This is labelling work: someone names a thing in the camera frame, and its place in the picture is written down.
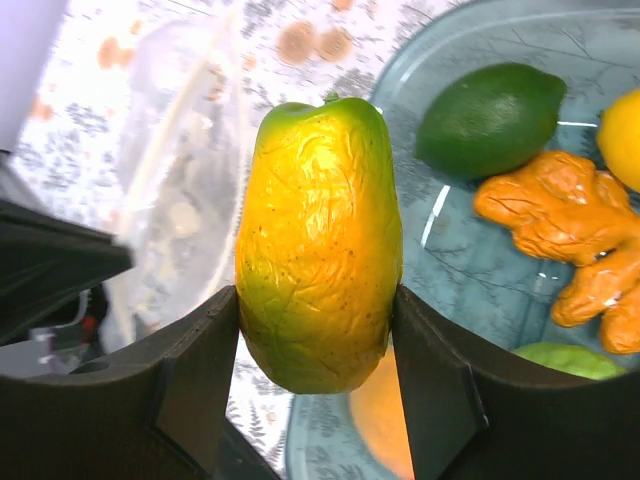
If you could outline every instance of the green fruit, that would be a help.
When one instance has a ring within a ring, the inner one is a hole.
[[[551,139],[566,91],[562,79],[519,63],[469,73],[425,113],[415,156],[462,180],[521,167]]]
[[[626,372],[604,355],[577,345],[534,343],[513,353],[547,368],[592,380],[604,380]]]
[[[402,276],[389,131],[359,98],[262,121],[236,242],[240,328],[297,394],[358,388],[385,354]]]

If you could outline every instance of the teal glass bowl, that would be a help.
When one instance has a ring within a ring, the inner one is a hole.
[[[478,0],[437,18],[389,63],[371,102],[389,126],[404,225],[403,283],[449,320],[507,350],[582,345],[625,368],[640,355],[604,352],[599,319],[570,329],[550,308],[573,268],[517,251],[510,233],[471,209],[473,186],[413,157],[415,132],[440,91],[483,66],[519,62],[562,77],[569,91],[548,148],[602,166],[599,116],[640,87],[638,0]],[[632,194],[640,212],[640,198]],[[359,439],[346,396],[296,397],[286,448],[289,480],[395,478]]]

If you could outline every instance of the papaya stem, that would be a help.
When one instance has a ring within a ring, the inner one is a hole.
[[[335,102],[336,100],[340,100],[340,95],[336,92],[329,92],[327,93],[327,96],[324,97],[324,104],[326,105],[327,103]]]

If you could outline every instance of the ginger root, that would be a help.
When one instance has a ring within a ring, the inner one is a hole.
[[[473,206],[509,228],[521,252],[577,267],[551,310],[555,323],[573,327],[603,314],[603,348],[640,352],[640,217],[617,179],[586,158],[544,152],[484,182]]]

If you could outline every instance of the papaya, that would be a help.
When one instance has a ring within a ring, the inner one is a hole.
[[[296,394],[350,392],[387,349],[402,277],[391,141],[359,98],[285,103],[258,129],[235,246],[240,329]]]

